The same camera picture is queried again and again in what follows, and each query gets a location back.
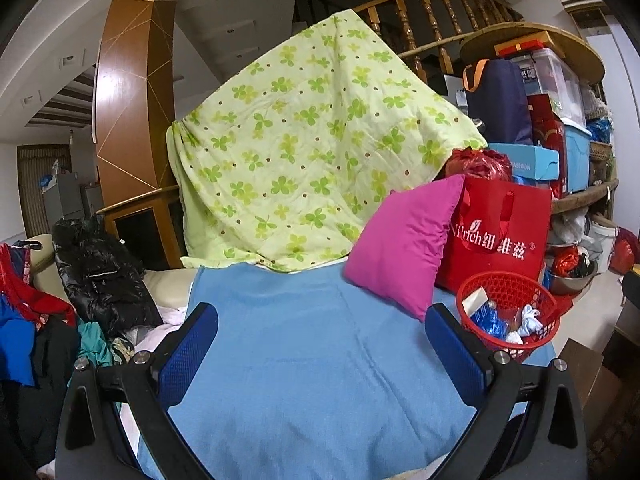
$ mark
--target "green clothing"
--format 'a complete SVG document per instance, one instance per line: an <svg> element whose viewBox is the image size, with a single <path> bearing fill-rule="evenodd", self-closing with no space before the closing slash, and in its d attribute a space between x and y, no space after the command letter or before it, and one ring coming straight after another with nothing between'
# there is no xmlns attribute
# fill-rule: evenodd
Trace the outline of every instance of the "green clothing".
<svg viewBox="0 0 640 480"><path fill-rule="evenodd" d="M352 11L264 54L168 129L186 267L307 269L349 253L391 190L430 182L468 117Z"/></svg>
<svg viewBox="0 0 640 480"><path fill-rule="evenodd" d="M87 357L95 368L113 365L113 358L100 325L96 322L82 322L78 325L78 333L80 334L78 357Z"/></svg>

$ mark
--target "metal bowl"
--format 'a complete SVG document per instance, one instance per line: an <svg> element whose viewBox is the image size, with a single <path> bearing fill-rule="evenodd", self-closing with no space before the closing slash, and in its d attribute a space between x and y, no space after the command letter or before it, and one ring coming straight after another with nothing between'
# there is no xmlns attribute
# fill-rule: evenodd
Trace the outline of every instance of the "metal bowl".
<svg viewBox="0 0 640 480"><path fill-rule="evenodd" d="M597 272L597 262L593 262L593 270L583 278L562 278L561 276L556 276L551 272L551 270L549 270L549 274L551 274L551 285L549 286L549 292L555 294L556 296L574 296L591 283L591 280L594 278Z"/></svg>
<svg viewBox="0 0 640 480"><path fill-rule="evenodd" d="M556 254L565 250L567 247L571 247L574 244L567 244L556 236L553 231L549 231L546 239L546 256L556 256Z"/></svg>

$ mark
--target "wooden shelf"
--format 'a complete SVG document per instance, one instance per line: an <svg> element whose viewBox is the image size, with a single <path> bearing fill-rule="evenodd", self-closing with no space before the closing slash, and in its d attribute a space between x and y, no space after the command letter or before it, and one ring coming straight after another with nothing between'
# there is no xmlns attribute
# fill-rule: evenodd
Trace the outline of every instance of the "wooden shelf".
<svg viewBox="0 0 640 480"><path fill-rule="evenodd" d="M604 182L598 186L591 186L584 191L565 196L560 200L555 200L551 204L551 214L564 213L596 203L607 196L608 192L613 192L618 187L618 179Z"/></svg>

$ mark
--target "black puffer jacket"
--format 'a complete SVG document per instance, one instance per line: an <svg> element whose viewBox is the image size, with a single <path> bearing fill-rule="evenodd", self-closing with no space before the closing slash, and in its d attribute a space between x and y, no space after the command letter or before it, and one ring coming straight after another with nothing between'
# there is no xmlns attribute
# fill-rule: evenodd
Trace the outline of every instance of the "black puffer jacket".
<svg viewBox="0 0 640 480"><path fill-rule="evenodd" d="M97 321L107 338L162 324L142 281L142 263L104 231L98 217L60 220L52 237L65 292L83 320Z"/></svg>

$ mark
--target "orange strap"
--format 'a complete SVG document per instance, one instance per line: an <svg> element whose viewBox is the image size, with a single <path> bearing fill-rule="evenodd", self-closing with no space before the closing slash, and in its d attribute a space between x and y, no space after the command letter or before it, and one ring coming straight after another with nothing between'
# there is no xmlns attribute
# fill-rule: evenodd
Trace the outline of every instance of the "orange strap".
<svg viewBox="0 0 640 480"><path fill-rule="evenodd" d="M480 86L480 79L482 78L482 72L484 72L484 67L486 66L488 61L488 59L481 59L480 61L478 61L478 64L476 65L476 71L474 72L474 85L471 88L469 88L469 82L466 80L466 70L471 68L473 65L467 65L465 67L465 70L462 73L462 84L464 85L467 92L475 92L476 90L478 90L478 87Z"/></svg>

